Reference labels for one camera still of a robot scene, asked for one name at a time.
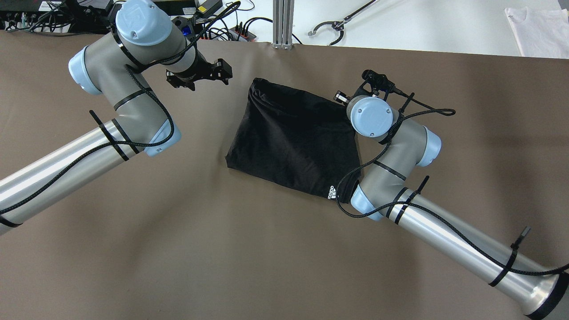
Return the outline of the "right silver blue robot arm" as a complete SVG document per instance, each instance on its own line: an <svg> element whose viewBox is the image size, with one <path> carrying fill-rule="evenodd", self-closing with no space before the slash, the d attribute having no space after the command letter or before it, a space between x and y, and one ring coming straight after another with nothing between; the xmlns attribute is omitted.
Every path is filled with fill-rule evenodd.
<svg viewBox="0 0 569 320"><path fill-rule="evenodd" d="M546 97L490 101L453 117L419 118L443 139L437 160L407 178L423 197L509 246L532 227L520 253L547 269L568 263L568 102ZM511 297L384 218L348 219L353 263L327 294L330 320L524 320Z"/></svg>

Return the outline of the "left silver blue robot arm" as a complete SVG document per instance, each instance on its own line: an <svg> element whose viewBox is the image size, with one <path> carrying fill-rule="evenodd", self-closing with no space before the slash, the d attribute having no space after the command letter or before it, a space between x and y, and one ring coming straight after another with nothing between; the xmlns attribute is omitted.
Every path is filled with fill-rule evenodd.
<svg viewBox="0 0 569 320"><path fill-rule="evenodd" d="M196 47L201 34L181 26L150 0L127 0L109 34L87 45L68 64L77 85L104 95L116 117L1 181L1 233L36 214L137 154L156 156L176 144L181 132L142 73L165 66L175 88L195 90L199 80L228 84L232 67L209 63Z"/></svg>

